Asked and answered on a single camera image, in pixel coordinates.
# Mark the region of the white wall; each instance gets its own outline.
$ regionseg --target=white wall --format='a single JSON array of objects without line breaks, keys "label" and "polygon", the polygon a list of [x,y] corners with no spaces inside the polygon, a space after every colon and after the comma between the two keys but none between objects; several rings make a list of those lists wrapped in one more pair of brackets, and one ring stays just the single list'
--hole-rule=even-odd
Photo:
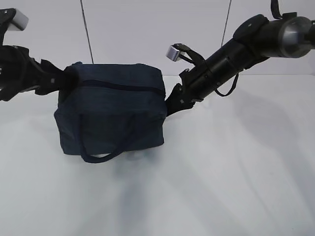
[{"label": "white wall", "polygon": [[[187,38],[199,51],[214,51],[227,3],[86,1],[95,60],[156,63],[178,73],[186,65],[168,64],[164,47]],[[25,32],[8,32],[7,44],[29,47],[62,68],[91,62],[78,0],[0,3],[12,6],[30,24]],[[173,33],[176,14],[190,7],[204,13],[198,19],[216,34]],[[142,19],[154,29],[132,28]],[[125,31],[131,43],[121,48]],[[146,38],[157,44],[156,53],[163,48],[160,56],[150,54]],[[164,80],[169,94],[179,78]],[[311,75],[241,76],[230,97],[211,95],[168,118],[163,146],[99,165],[63,155],[53,119],[56,93],[0,102],[0,235],[313,236],[314,87]]]},{"label": "white wall", "polygon": [[210,56],[221,44],[229,0],[85,0],[96,63],[145,63],[178,75],[166,52],[184,43]]}]

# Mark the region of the metal cylinder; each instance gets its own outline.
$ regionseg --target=metal cylinder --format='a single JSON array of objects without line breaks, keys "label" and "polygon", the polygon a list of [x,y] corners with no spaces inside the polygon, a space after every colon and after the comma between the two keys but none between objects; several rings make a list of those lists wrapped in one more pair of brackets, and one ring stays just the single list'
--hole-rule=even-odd
[{"label": "metal cylinder", "polygon": [[255,47],[264,57],[303,57],[314,49],[306,40],[312,25],[311,20],[306,17],[271,21],[255,36]]}]

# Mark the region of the black strap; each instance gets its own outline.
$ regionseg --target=black strap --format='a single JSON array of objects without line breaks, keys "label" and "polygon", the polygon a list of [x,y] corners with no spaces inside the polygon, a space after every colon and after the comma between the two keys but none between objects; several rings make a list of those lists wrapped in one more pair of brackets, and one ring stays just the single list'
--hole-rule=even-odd
[{"label": "black strap", "polygon": [[279,10],[278,0],[271,0],[271,13],[272,13],[272,16],[277,20],[280,20],[283,18]]},{"label": "black strap", "polygon": [[6,31],[8,30],[9,23],[4,23],[0,22],[0,46],[3,45],[3,40],[4,40],[4,35]]},{"label": "black strap", "polygon": [[203,58],[202,55],[200,55],[199,53],[195,52],[190,47],[188,47],[188,46],[186,46],[184,44],[181,44],[181,43],[174,44],[174,47],[176,49],[180,50],[181,52],[187,53],[187,55],[191,58],[191,60],[189,58],[186,58],[183,55],[179,55],[179,57],[181,59],[191,63],[191,64],[200,65],[200,64],[202,64],[205,61],[205,59]]},{"label": "black strap", "polygon": [[233,93],[233,91],[236,89],[236,85],[237,85],[237,81],[238,81],[239,76],[240,76],[240,74],[237,74],[237,75],[235,76],[235,79],[234,79],[234,81],[233,81],[232,88],[231,88],[231,90],[230,90],[227,94],[224,95],[224,94],[220,93],[220,92],[216,89],[215,91],[216,91],[217,95],[219,95],[219,96],[221,96],[221,97],[227,97],[227,96],[231,95],[231,93]]},{"label": "black strap", "polygon": [[104,157],[95,157],[88,155],[87,150],[85,148],[83,137],[82,137],[82,125],[83,125],[83,115],[79,115],[77,124],[74,128],[75,136],[77,139],[77,142],[80,147],[80,153],[83,160],[87,163],[97,164],[97,163],[103,163],[109,160],[112,160],[116,156],[122,154],[124,151],[126,151],[130,145],[132,145],[134,142],[138,141],[139,139],[143,138],[144,135],[152,131],[152,128],[160,126],[160,122],[155,123],[151,127],[147,127],[145,125],[145,121],[141,116],[134,116],[133,120],[133,128],[131,128],[125,138],[117,145],[116,149],[109,155]]}]

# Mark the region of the black cylinder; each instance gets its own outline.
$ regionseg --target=black cylinder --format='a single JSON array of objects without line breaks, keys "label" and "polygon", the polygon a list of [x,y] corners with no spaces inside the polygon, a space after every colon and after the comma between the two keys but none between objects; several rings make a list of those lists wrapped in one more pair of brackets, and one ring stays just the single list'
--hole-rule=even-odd
[{"label": "black cylinder", "polygon": [[0,46],[0,89],[19,79],[21,63],[16,50],[11,46]]},{"label": "black cylinder", "polygon": [[315,47],[315,25],[312,25],[309,33],[305,36],[305,39],[310,41],[313,47]]},{"label": "black cylinder", "polygon": [[314,47],[306,41],[312,22],[306,17],[270,21],[254,38],[254,46],[264,57],[300,58]]},{"label": "black cylinder", "polygon": [[195,97],[204,99],[255,61],[249,48],[232,39],[189,73],[186,86]]}]

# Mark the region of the bag zipper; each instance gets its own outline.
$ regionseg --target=bag zipper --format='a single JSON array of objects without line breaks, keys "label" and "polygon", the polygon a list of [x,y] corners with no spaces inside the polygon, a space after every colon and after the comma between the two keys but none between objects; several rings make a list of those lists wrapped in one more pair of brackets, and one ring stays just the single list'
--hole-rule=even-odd
[{"label": "bag zipper", "polygon": [[126,86],[126,85],[117,85],[110,82],[98,81],[98,80],[85,80],[81,83],[81,87],[103,87],[109,89],[118,89],[125,91],[143,91],[143,92],[155,92],[158,95],[165,97],[165,92],[153,87],[142,87],[142,86]]}]

